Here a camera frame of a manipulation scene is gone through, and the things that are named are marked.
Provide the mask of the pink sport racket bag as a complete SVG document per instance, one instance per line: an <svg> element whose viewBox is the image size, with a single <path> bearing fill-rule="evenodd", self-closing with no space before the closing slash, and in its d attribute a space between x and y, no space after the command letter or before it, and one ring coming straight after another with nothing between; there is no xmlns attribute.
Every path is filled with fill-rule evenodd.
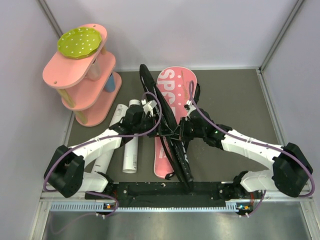
<svg viewBox="0 0 320 240"><path fill-rule="evenodd" d="M155 138L154 174L169 180L176 176L182 192L193 191L194 178L187 158L188 142L174 136L181 118L187 116L184 105L190 99L189 83L197 84L197 77L190 69L171 66L162 70L154 79L145 64L139 66L139 77L145 92L154 93L162 107L158 136Z"/></svg>

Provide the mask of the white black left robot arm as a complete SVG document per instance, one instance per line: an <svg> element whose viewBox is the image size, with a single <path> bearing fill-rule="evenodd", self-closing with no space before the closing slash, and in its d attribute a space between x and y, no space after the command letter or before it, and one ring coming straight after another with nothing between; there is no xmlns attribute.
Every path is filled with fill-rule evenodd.
<svg viewBox="0 0 320 240"><path fill-rule="evenodd" d="M120 121L97 137L72 147L60 145L45 170L43 190L58 192L65 198L78 192L92 192L109 198L114 187L105 175L106 168L101 166L87 173L85 167L102 155L124 146L134 137L152 135L161 118L162 108L153 106L152 102L144 106L133 105Z"/></svg>

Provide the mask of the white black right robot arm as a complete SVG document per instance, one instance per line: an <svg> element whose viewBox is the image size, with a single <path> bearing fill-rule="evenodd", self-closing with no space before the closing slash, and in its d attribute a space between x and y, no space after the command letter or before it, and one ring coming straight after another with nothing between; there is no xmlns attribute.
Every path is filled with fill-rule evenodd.
<svg viewBox="0 0 320 240"><path fill-rule="evenodd" d="M301 149L289 142L285 146L250 138L229 126L214 125L207 112L190 110L179 122L181 140L202 139L207 145L239 154L263 166L261 171L243 171L235 179L233 192L245 198L255 191L275 191L297 198L313 173Z"/></svg>

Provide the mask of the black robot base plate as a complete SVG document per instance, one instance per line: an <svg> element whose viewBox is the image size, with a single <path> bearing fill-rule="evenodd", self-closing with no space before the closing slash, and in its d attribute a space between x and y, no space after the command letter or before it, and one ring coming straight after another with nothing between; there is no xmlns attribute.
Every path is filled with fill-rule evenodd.
<svg viewBox="0 0 320 240"><path fill-rule="evenodd" d="M218 181L194 182L186 189L181 182L111 183L103 192L119 201L122 208L224 207L229 200L257 200L260 191L247 192L240 184Z"/></svg>

